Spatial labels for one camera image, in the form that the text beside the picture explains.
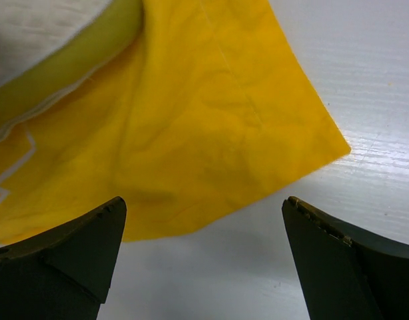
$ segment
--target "tabletop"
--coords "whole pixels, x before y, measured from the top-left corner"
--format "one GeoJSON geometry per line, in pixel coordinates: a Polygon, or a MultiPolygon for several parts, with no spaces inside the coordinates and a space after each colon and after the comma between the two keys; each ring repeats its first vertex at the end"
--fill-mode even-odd
{"type": "Polygon", "coordinates": [[[199,232],[122,244],[100,320],[309,319],[289,195],[409,244],[409,0],[270,2],[351,154],[199,232]]]}

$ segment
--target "yellow fabric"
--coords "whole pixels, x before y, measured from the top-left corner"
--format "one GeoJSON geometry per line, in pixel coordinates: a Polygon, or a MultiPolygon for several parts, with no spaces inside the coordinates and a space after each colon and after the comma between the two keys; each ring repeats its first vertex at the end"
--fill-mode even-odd
{"type": "Polygon", "coordinates": [[[349,152],[266,0],[144,8],[134,45],[0,143],[0,242],[115,195],[125,240],[190,233],[349,152]]]}
{"type": "Polygon", "coordinates": [[[66,46],[0,87],[0,128],[120,53],[138,35],[141,17],[141,0],[113,0],[66,46]]]}

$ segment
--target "white surface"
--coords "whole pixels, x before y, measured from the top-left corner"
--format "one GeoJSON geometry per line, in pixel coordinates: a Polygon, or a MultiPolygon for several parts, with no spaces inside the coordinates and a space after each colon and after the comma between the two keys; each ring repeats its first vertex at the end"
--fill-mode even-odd
{"type": "Polygon", "coordinates": [[[111,0],[0,0],[0,86],[64,46],[111,0]]]}
{"type": "Polygon", "coordinates": [[[352,154],[198,233],[124,244],[100,320],[309,319],[289,195],[409,243],[409,0],[272,5],[352,154]]]}

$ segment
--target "white fabric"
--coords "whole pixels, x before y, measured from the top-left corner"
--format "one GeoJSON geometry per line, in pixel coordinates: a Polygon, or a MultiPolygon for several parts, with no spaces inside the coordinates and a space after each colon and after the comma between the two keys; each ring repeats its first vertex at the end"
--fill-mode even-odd
{"type": "Polygon", "coordinates": [[[0,0],[0,86],[64,46],[112,0],[0,0]]]}

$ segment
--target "black object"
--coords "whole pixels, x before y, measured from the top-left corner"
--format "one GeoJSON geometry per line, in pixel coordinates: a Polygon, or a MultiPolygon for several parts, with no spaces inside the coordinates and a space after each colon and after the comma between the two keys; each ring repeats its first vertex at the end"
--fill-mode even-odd
{"type": "Polygon", "coordinates": [[[311,320],[409,320],[409,245],[296,197],[282,212],[311,320]]]}
{"type": "Polygon", "coordinates": [[[95,320],[125,228],[117,197],[75,220],[0,248],[0,320],[95,320]]]}

